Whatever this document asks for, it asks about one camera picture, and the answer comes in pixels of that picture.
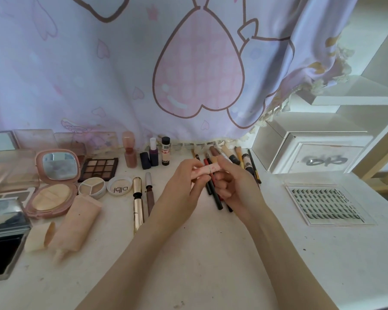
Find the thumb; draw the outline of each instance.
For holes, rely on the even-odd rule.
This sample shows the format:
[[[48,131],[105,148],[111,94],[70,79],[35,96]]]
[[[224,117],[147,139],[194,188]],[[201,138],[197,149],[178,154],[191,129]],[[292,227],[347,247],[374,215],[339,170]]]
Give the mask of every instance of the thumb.
[[[211,177],[209,175],[202,175],[198,177],[194,186],[191,189],[190,198],[197,202],[198,198],[200,198],[200,194],[203,191],[204,186],[210,179]]]
[[[220,165],[220,167],[223,170],[229,172],[234,179],[238,178],[243,170],[240,166],[238,166],[237,164],[231,163],[222,155],[219,155],[217,157],[217,162],[218,162],[218,165]]]

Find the black compact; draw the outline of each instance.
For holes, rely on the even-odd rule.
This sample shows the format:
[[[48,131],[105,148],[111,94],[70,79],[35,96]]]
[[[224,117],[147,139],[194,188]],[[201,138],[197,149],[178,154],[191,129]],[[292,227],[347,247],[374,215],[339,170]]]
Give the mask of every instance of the black compact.
[[[10,277],[30,229],[19,199],[0,199],[0,281]]]

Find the brown eyeshadow palette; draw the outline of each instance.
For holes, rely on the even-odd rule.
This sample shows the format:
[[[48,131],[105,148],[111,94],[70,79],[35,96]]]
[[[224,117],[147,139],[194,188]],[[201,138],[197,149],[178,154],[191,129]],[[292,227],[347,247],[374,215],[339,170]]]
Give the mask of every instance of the brown eyeshadow palette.
[[[86,160],[78,182],[81,183],[91,177],[101,177],[104,181],[110,180],[115,176],[118,160],[118,158]]]

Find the pink star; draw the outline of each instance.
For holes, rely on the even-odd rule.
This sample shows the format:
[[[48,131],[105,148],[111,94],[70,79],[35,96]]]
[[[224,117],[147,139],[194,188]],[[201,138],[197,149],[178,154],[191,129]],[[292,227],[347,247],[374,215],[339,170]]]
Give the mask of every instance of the pink star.
[[[149,20],[158,20],[158,9],[154,4],[151,4],[151,8],[147,7],[146,12]]]

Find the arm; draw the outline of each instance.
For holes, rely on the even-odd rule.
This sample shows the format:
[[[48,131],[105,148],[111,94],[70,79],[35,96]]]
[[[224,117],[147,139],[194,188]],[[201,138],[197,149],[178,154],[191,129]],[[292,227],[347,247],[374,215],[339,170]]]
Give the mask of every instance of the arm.
[[[202,189],[211,179],[210,176],[203,175],[191,188],[191,171],[194,166],[203,165],[197,159],[181,162],[166,184],[150,217],[76,310],[135,308],[150,268],[162,246],[191,216]]]
[[[279,220],[267,206],[253,176],[218,157],[229,173],[218,173],[217,193],[247,227],[281,310],[338,310],[313,276]]]

